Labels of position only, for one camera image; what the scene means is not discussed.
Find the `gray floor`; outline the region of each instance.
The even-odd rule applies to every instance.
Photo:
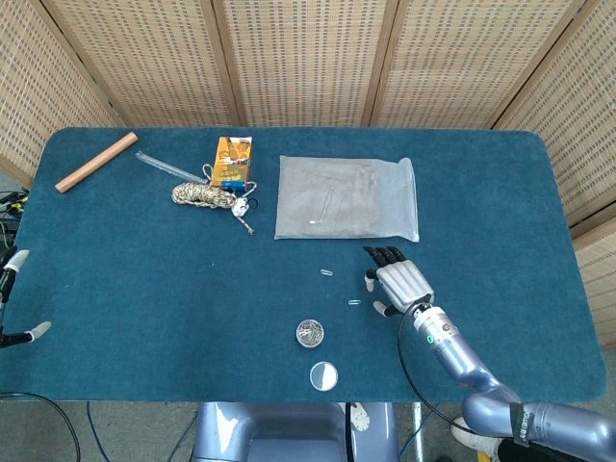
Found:
[[[608,368],[608,393],[598,401],[583,403],[616,419],[616,350],[605,355]],[[85,462],[103,462],[88,425],[83,402],[63,402],[82,446]],[[459,414],[459,405],[442,408],[450,416]],[[109,458],[116,461],[166,461],[175,442],[194,416],[194,403],[137,403],[97,401],[91,413],[101,443]],[[398,404],[399,439],[402,443],[411,427],[410,404]],[[194,427],[174,461],[188,461],[194,441]],[[448,455],[454,462],[475,462],[476,454],[459,445],[449,435],[447,425],[432,418],[423,431],[423,458],[432,462]],[[38,402],[0,401],[0,460],[6,462],[65,462],[74,460],[74,448],[63,421]],[[406,461],[419,458],[413,450]]]
[[[21,185],[0,171],[0,191],[19,191]]]

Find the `blue tablecloth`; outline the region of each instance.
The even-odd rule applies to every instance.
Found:
[[[523,398],[599,395],[605,372],[552,175],[524,132],[333,128],[134,129],[139,141],[65,194],[54,185],[127,129],[69,128],[47,143],[17,243],[7,331],[54,323],[0,351],[0,389],[56,399],[415,400],[396,353],[399,317],[371,307],[362,245],[397,245],[493,372]],[[135,159],[198,173],[218,137],[252,136],[259,201],[250,237],[226,210],[171,202],[179,184]],[[279,156],[409,157],[420,242],[275,241]],[[331,277],[321,269],[333,271]],[[359,306],[348,306],[361,299]],[[315,349],[297,324],[321,321]],[[461,399],[410,328],[407,362],[425,394]],[[338,386],[314,390],[332,362]]]

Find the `plastic bag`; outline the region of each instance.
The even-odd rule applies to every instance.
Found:
[[[275,239],[419,240],[413,166],[280,156]]]

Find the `wooden dowel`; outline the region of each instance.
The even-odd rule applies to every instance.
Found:
[[[137,139],[137,135],[131,132],[125,137],[123,137],[121,140],[116,141],[99,155],[73,171],[64,180],[62,180],[56,185],[56,189],[61,193],[65,193],[66,191],[70,190],[81,180],[92,175],[99,168],[103,167],[105,164],[111,161],[112,158],[114,158],[117,154],[119,154],[128,146],[137,141]]]

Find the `robotic hand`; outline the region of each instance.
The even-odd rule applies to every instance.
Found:
[[[4,311],[9,302],[9,295],[13,289],[15,277],[26,262],[28,255],[28,250],[17,251],[17,247],[12,246],[0,257],[0,348],[31,343],[40,338],[51,327],[51,322],[45,321],[32,330],[18,334],[4,333]]]
[[[412,262],[395,247],[364,248],[378,265],[366,272],[367,289],[372,292],[378,280],[392,302],[387,307],[377,301],[374,308],[383,316],[403,314],[403,321],[414,318],[415,329],[427,339],[449,376],[473,391],[462,406],[471,430],[485,436],[512,437],[523,446],[537,444],[590,461],[616,460],[615,422],[566,404],[522,402],[494,377],[445,312],[432,305],[434,292]]]

